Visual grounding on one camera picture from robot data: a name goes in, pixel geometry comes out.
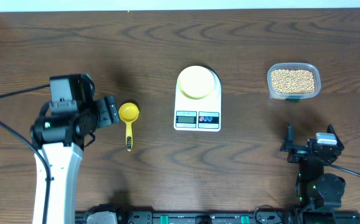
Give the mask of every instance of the yellow spoon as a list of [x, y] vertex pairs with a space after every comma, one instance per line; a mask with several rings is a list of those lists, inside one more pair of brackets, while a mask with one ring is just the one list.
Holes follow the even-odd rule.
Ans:
[[137, 120], [139, 113], [134, 103], [125, 103], [119, 108], [119, 117], [126, 123], [126, 148], [129, 152], [133, 148], [131, 124]]

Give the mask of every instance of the container of beans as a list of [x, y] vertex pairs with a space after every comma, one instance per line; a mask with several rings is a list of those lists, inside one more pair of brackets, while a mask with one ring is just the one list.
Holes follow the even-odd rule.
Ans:
[[278, 63], [267, 72], [270, 98], [305, 99], [318, 94], [321, 81], [318, 70], [308, 63]]

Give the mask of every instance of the wooden table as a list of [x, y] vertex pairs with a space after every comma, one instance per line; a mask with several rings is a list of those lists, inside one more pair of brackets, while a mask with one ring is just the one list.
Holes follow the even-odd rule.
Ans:
[[[267, 70], [308, 62], [318, 96], [271, 100]], [[219, 133], [173, 129], [179, 72], [205, 65], [222, 82]], [[155, 210], [285, 208], [296, 164], [279, 152], [287, 122], [298, 143], [334, 125], [345, 145], [337, 165], [360, 172], [360, 9], [0, 13], [0, 93], [91, 74], [95, 98], [140, 104], [135, 147], [125, 125], [97, 130], [78, 177], [77, 210], [112, 202]], [[29, 138], [49, 89], [0, 100], [0, 118]], [[346, 179], [343, 210], [360, 212], [360, 179]], [[0, 223], [32, 220], [34, 155], [0, 128]]]

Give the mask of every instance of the plastic container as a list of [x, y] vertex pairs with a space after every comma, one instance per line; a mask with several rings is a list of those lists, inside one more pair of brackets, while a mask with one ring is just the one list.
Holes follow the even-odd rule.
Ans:
[[[304, 94], [292, 94], [292, 93], [280, 93], [277, 92], [272, 83], [272, 72], [274, 70], [278, 69], [287, 69], [287, 70], [306, 70], [313, 74], [313, 79], [315, 82], [315, 91], [313, 93], [304, 93]], [[318, 70], [313, 65], [310, 65], [308, 63], [278, 63], [273, 65], [267, 72], [267, 84], [268, 84], [268, 90], [270, 92], [270, 98], [273, 99], [279, 99], [279, 100], [285, 100], [285, 99], [306, 99], [314, 97], [318, 94], [318, 92], [321, 90], [321, 80], [320, 80], [320, 74], [318, 73]]]

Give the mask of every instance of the digital kitchen scale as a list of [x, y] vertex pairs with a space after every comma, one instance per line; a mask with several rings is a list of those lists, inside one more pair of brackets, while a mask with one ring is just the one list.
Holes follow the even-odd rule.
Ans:
[[217, 75], [204, 67], [184, 69], [176, 84], [173, 126], [179, 131], [220, 131], [222, 85]]

